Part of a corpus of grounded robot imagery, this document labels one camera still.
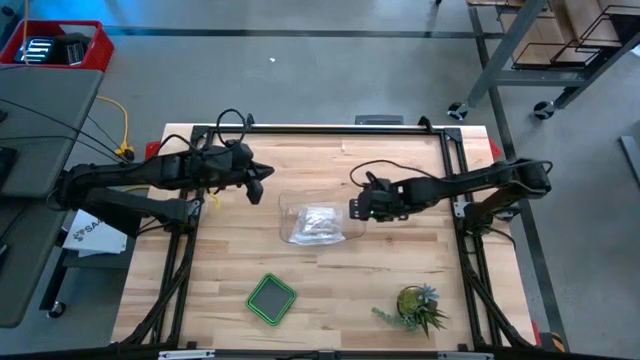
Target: wooden table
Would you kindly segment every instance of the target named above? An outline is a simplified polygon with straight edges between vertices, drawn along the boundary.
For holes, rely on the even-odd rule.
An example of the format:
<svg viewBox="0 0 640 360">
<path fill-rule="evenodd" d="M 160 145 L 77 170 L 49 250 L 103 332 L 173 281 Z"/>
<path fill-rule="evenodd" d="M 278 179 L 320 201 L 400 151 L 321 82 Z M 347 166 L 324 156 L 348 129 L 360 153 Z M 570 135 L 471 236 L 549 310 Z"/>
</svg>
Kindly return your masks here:
<svg viewBox="0 0 640 360">
<path fill-rule="evenodd" d="M 192 125 L 169 124 L 164 136 L 189 138 Z M 470 170 L 492 160 L 484 127 L 461 127 Z M 472 346 L 458 250 L 448 201 L 409 221 L 367 224 L 358 239 L 324 247 L 299 247 L 279 236 L 278 197 L 285 190 L 333 190 L 346 203 L 359 188 L 349 181 L 355 165 L 389 159 L 444 176 L 437 137 L 383 135 L 248 134 L 255 160 L 276 169 L 263 182 L 260 205 L 252 206 L 245 189 L 219 194 L 221 207 L 205 203 L 184 312 L 181 343 L 197 341 L 215 349 L 453 350 Z M 171 141 L 164 152 L 185 149 Z M 367 168 L 379 177 L 402 179 L 415 173 L 390 165 Z M 364 172 L 356 175 L 362 181 Z M 489 192 L 476 194 L 476 200 Z M 177 197 L 152 189 L 150 197 Z M 496 222 L 494 226 L 509 231 Z M 149 232 L 137 241 L 113 331 L 122 340 L 155 302 L 168 248 L 168 234 Z M 486 258 L 496 302 L 527 340 L 533 330 L 512 244 L 500 235 L 484 236 Z M 258 281 L 273 273 L 298 297 L 277 327 L 267 325 L 246 306 Z M 395 311 L 395 297 L 406 286 L 435 286 L 439 307 L 448 314 L 446 330 L 407 333 L 371 313 L 377 306 Z M 490 339 L 480 300 L 480 321 Z M 170 329 L 172 306 L 165 318 Z"/>
</svg>

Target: red basket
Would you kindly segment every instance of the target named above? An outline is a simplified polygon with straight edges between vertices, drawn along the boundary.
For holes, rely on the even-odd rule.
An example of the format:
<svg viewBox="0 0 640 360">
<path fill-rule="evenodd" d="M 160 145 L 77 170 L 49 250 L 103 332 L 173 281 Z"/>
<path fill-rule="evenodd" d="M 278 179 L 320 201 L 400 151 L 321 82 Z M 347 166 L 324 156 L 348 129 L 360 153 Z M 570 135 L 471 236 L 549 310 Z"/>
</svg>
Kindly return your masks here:
<svg viewBox="0 0 640 360">
<path fill-rule="evenodd" d="M 95 69 L 102 72 L 107 71 L 111 55 L 113 54 L 113 43 L 102 29 L 100 21 L 66 21 L 66 20 L 29 20 L 27 24 L 27 36 L 57 36 L 65 34 L 61 25 L 92 26 L 96 31 L 87 47 L 87 52 L 80 64 L 33 64 L 29 66 L 46 68 L 65 69 Z M 7 46 L 0 53 L 0 64 L 14 64 L 13 57 L 22 46 L 22 27 L 24 21 L 16 27 L 11 35 Z"/>
</svg>

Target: gray floor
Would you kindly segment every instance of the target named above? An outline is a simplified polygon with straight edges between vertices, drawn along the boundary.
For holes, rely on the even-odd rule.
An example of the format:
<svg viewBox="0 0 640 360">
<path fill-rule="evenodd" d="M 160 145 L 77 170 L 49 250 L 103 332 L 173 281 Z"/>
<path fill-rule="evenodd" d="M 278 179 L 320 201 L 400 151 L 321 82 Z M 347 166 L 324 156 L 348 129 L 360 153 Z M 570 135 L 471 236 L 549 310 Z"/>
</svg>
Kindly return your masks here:
<svg viewBox="0 0 640 360">
<path fill-rule="evenodd" d="M 444 0 L 439 9 L 419 0 L 50 0 L 35 2 L 34 12 L 41 18 L 172 28 L 471 30 L 463 0 Z M 493 9 L 481 9 L 481 15 L 485 30 L 499 30 Z M 436 124 L 454 124 L 444 109 L 466 95 L 481 71 L 473 40 L 112 39 L 116 53 L 100 93 L 129 110 L 131 143 L 139 155 L 146 142 L 160 138 L 165 123 L 213 122 L 227 107 L 252 112 L 259 123 L 348 124 L 359 114 L 398 114 L 407 121 L 426 115 Z M 519 155 L 555 163 L 553 191 L 532 206 L 572 351 L 638 357 L 640 192 L 617 138 L 640 135 L 639 126 L 634 128 L 640 120 L 640 58 L 623 57 L 544 123 L 528 113 L 559 89 L 500 92 Z M 117 109 L 98 102 L 91 114 L 119 141 Z M 498 141 L 487 98 L 465 123 L 487 126 Z M 101 136 L 93 124 L 84 130 Z M 69 165 L 102 161 L 78 147 Z M 544 330 L 519 224 L 513 232 L 532 316 Z M 69 310 L 57 320 L 37 311 L 41 284 L 24 322 L 0 330 L 0 353 L 107 344 L 125 277 L 71 271 L 61 295 Z"/>
</svg>

